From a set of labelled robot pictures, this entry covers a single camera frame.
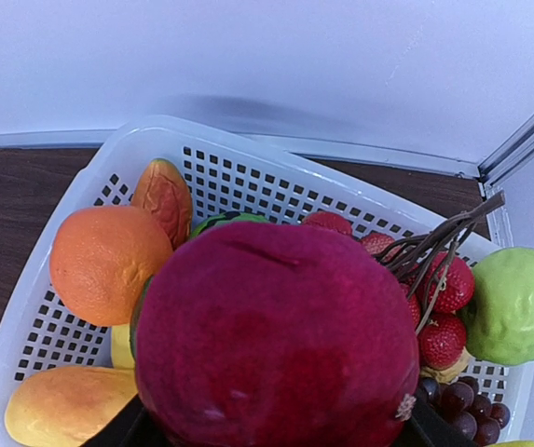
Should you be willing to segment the red apple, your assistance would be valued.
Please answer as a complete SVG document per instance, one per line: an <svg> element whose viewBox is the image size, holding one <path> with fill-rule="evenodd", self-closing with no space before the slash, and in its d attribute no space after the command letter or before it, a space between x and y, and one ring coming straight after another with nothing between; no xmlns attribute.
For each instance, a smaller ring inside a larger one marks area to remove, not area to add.
<svg viewBox="0 0 534 447"><path fill-rule="evenodd" d="M185 243L136 340L140 398L186 446L388 446L418 381L397 279L305 225L229 223Z"/></svg>

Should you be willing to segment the yellow banana bunch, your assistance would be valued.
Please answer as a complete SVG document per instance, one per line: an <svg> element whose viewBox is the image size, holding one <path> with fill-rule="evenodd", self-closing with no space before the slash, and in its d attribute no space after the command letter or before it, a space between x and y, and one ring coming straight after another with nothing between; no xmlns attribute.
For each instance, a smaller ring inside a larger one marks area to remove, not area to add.
<svg viewBox="0 0 534 447"><path fill-rule="evenodd" d="M464 351L450 368L439 372L435 403L446 422L477 446L534 446L518 439L515 423L523 415L517 398L517 369L474 360Z"/></svg>

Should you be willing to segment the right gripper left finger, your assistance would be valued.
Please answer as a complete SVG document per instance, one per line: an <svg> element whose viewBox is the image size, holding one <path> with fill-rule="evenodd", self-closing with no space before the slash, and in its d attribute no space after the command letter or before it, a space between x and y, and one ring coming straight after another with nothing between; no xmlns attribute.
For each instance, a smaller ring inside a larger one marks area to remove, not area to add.
<svg viewBox="0 0 534 447"><path fill-rule="evenodd" d="M152 420L138 395L85 447L166 447L169 441Z"/></svg>

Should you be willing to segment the green apple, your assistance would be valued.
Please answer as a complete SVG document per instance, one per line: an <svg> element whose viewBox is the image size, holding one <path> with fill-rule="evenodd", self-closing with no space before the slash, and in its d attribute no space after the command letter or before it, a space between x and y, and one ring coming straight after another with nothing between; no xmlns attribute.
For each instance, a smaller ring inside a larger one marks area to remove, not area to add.
<svg viewBox="0 0 534 447"><path fill-rule="evenodd" d="M472 272L474 294L459 311L469 353L506 366L533 361L534 249L495 251Z"/></svg>

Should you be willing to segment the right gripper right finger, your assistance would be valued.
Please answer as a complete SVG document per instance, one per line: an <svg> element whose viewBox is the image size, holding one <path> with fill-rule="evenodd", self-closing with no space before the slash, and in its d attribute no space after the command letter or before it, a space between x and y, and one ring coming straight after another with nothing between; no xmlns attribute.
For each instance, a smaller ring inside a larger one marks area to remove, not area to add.
<svg viewBox="0 0 534 447"><path fill-rule="evenodd" d="M451 427L433 408L417 400L411 418L399 435L399 447L476 447Z"/></svg>

